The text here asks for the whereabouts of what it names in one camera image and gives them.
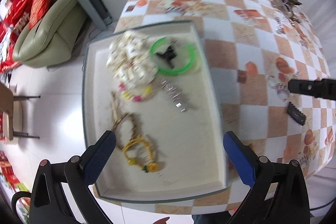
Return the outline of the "black scalloped snap hairclip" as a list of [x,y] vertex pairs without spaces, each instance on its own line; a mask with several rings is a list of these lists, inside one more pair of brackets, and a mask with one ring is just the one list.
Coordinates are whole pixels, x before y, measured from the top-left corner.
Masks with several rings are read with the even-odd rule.
[[306,115],[296,108],[292,102],[288,102],[286,112],[297,124],[301,126],[305,125]]

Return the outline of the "beige wooden hair clip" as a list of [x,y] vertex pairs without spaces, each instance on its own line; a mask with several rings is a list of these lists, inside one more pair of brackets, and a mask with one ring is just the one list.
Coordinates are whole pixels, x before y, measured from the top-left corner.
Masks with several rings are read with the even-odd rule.
[[112,106],[112,118],[113,118],[112,131],[115,131],[117,125],[120,123],[122,114],[119,109],[120,102],[118,96],[114,92],[111,93],[111,106]]

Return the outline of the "silver rhinestone chain brooch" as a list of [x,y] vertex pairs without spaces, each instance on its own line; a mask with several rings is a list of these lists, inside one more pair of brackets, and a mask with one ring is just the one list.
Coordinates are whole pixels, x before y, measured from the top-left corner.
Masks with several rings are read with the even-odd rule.
[[171,100],[171,102],[174,104],[174,106],[181,112],[186,112],[187,107],[185,102],[183,102],[183,99],[181,97],[181,92],[179,89],[177,89],[174,85],[170,83],[167,79],[161,79],[160,80],[161,89],[165,94],[167,94]]

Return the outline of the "cream polka dot scrunchie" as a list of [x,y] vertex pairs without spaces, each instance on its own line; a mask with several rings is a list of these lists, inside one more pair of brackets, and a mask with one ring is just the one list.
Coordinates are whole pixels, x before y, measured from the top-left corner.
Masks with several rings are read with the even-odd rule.
[[150,84],[158,73],[150,57],[148,39],[142,32],[127,30],[109,46],[106,67],[128,89]]

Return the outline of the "green translucent bangle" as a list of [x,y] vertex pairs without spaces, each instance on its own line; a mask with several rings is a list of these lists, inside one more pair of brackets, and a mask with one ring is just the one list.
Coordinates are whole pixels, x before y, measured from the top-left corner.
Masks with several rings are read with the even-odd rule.
[[197,49],[192,43],[179,42],[167,36],[154,42],[149,54],[158,73],[164,76],[179,76],[189,72],[197,59]]

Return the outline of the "black small claw clip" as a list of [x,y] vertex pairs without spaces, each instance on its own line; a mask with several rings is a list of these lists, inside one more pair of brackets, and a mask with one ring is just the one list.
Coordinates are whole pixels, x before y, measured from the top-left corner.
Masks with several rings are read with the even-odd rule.
[[155,55],[165,60],[170,69],[174,69],[173,59],[177,57],[177,53],[175,52],[173,45],[169,45],[163,53],[156,52]]

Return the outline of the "checkered printed tablecloth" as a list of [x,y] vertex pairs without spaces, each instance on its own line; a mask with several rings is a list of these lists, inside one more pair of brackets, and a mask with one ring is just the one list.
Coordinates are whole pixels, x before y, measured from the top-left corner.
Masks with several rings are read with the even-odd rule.
[[[333,157],[335,103],[289,94],[286,84],[326,79],[330,71],[305,14],[292,26],[270,1],[128,0],[116,31],[192,20],[205,40],[225,128],[272,161],[297,159],[310,177]],[[285,34],[276,32],[274,16]],[[304,126],[287,114],[288,102],[306,115]]]

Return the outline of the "wooden chair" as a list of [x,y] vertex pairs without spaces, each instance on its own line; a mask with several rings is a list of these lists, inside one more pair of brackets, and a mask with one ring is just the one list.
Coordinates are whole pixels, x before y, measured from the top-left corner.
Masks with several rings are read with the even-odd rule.
[[1,114],[2,137],[5,144],[17,144],[18,139],[40,139],[39,136],[23,132],[22,101],[37,99],[40,96],[15,96],[13,92],[1,83]]

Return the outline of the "silver glitter hair bow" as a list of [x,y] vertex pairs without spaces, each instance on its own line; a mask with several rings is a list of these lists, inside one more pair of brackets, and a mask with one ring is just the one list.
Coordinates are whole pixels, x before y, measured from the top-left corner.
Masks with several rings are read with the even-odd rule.
[[271,0],[270,2],[273,8],[282,12],[284,15],[288,15],[289,10],[282,0]]

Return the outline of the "white shallow tray box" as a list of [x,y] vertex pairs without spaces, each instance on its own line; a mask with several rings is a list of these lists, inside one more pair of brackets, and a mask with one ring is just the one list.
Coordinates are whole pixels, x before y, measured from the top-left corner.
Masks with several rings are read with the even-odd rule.
[[[86,146],[96,143],[112,129],[111,93],[119,102],[120,114],[131,113],[137,133],[154,148],[157,172],[146,173],[116,148],[98,177],[95,187],[100,198],[133,203],[189,200],[221,192],[229,186],[227,156],[223,148],[223,122],[210,68],[194,22],[190,20],[151,24],[135,28],[149,36],[149,48],[157,40],[173,43],[176,68],[188,64],[188,46],[195,50],[192,68],[179,76],[158,74],[147,100],[131,102],[121,98],[120,81],[106,67],[108,47],[123,32],[105,33],[88,44],[83,78],[83,123]],[[164,42],[157,48],[164,52]],[[181,112],[160,85],[165,79],[177,93],[186,111]]]

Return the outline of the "green leather sofa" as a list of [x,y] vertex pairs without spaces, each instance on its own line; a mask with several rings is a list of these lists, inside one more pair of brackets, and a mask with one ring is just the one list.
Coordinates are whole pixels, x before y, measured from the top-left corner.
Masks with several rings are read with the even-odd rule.
[[51,0],[50,8],[29,30],[25,26],[13,50],[13,60],[32,68],[68,61],[87,18],[77,0]]

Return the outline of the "red embroidered cushion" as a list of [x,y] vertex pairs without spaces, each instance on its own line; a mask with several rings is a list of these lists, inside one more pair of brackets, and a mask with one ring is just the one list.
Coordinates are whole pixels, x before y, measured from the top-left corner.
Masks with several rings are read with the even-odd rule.
[[33,5],[30,13],[29,30],[31,30],[39,20],[45,16],[50,8],[51,0],[33,0]]

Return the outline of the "clear bead keychain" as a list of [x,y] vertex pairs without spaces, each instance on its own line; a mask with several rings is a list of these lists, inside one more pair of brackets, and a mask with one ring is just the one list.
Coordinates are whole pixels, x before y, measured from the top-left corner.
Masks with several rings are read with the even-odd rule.
[[282,22],[281,20],[277,17],[277,16],[274,16],[274,20],[276,20],[276,23],[277,23],[277,29],[276,29],[276,32],[278,34],[285,34],[285,31],[284,31],[284,28],[282,26]]

